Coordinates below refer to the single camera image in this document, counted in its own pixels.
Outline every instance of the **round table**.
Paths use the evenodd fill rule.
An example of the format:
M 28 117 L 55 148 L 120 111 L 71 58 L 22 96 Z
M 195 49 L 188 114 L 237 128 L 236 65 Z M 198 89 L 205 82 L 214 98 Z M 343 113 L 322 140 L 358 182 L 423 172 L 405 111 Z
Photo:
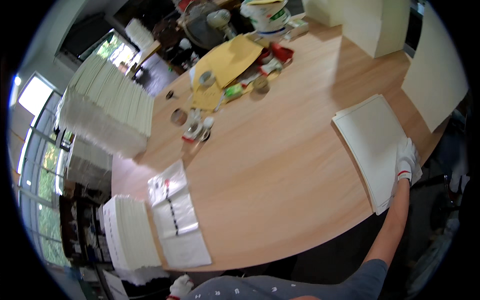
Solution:
M 363 178 L 331 122 L 335 113 L 383 94 L 422 163 L 446 122 L 430 133 L 401 90 L 410 65 L 403 51 L 372 59 L 341 27 L 310 22 L 284 46 L 292 63 L 265 96 L 246 94 L 213 114 L 205 143 L 187 144 L 171 113 L 191 94 L 188 73 L 155 99 L 145 153 L 113 159 L 112 194 L 146 199 L 147 181 L 183 159 L 213 271 L 282 259 L 344 233 L 372 214 Z M 168 91 L 175 96 L 166 100 Z M 169 269 L 163 253 L 164 267 Z

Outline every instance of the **white work glove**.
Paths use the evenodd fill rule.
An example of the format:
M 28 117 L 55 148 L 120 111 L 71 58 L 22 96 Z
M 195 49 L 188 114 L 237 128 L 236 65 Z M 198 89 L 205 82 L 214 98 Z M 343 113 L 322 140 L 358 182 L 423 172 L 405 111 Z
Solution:
M 167 298 L 180 300 L 188 295 L 192 288 L 193 282 L 190 277 L 187 274 L 182 275 L 178 277 L 170 286 L 170 295 Z
M 398 180 L 407 178 L 410 181 L 410 185 L 412 185 L 414 183 L 412 182 L 412 171 L 415 170 L 415 165 L 419 160 L 420 156 L 412 143 L 412 139 L 408 138 L 407 144 L 399 143 L 396 149 Z

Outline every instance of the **green packet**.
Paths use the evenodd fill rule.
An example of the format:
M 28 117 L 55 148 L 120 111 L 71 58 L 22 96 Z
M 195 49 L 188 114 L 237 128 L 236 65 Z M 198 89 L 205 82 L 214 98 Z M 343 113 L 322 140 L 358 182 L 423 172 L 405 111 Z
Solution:
M 225 89 L 225 100 L 227 102 L 240 97 L 243 94 L 243 87 L 241 84 L 234 84 Z

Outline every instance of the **floor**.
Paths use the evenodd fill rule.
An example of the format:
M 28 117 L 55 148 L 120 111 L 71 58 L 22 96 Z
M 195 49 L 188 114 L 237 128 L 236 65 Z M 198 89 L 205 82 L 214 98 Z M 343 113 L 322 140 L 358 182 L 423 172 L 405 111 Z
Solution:
M 303 12 L 300 0 L 289 1 L 287 7 L 292 15 Z M 144 64 L 144 73 L 137 82 L 152 96 L 156 96 L 177 77 L 155 54 Z M 423 168 L 421 180 L 439 174 L 442 174 L 440 167 L 433 161 L 429 168 Z M 389 269 L 381 299 L 402 298 L 401 291 L 409 272 L 407 265 L 416 261 L 429 246 L 432 236 L 430 227 L 432 206 L 436 199 L 444 197 L 444 187 L 441 183 L 411 190 L 407 228 Z M 333 240 L 298 254 L 298 260 L 291 273 L 292 280 L 316 284 L 335 284 L 345 280 L 362 263 L 385 216 L 386 214 L 381 216 L 374 214 Z M 241 271 L 248 276 L 260 275 L 268 265 L 253 266 Z M 189 273 L 196 285 L 221 274 L 222 272 Z M 173 272 L 172 275 L 179 276 L 181 273 Z

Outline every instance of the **green label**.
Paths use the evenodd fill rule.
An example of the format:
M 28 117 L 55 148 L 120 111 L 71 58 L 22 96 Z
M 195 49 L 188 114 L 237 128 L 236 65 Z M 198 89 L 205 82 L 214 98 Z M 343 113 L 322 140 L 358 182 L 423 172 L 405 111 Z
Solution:
M 280 18 L 281 16 L 283 16 L 285 14 L 285 10 L 282 8 L 281 10 L 279 10 L 276 14 L 274 14 L 273 16 L 270 17 L 270 20 L 271 21 L 275 21 L 276 19 Z

